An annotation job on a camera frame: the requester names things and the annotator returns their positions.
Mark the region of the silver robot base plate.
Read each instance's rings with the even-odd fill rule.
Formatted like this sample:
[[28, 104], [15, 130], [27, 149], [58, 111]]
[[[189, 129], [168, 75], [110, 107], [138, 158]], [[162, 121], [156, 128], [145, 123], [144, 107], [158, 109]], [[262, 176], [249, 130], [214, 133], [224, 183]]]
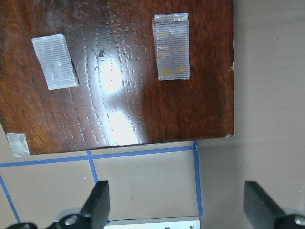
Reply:
[[173, 217], [110, 221], [105, 229], [200, 229], [199, 217]]

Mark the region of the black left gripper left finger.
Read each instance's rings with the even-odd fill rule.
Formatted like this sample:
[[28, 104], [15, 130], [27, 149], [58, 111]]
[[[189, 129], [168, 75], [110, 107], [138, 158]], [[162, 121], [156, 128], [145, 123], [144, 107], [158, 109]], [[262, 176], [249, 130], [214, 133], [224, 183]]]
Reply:
[[110, 194], [108, 181], [98, 181], [80, 210], [91, 229], [103, 229], [108, 223]]

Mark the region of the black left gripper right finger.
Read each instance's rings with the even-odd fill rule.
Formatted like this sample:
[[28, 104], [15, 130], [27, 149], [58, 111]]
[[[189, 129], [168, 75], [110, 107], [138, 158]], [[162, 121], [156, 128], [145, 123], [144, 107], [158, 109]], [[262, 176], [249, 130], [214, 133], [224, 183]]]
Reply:
[[254, 229], [276, 229], [285, 212], [256, 182], [244, 184], [244, 213]]

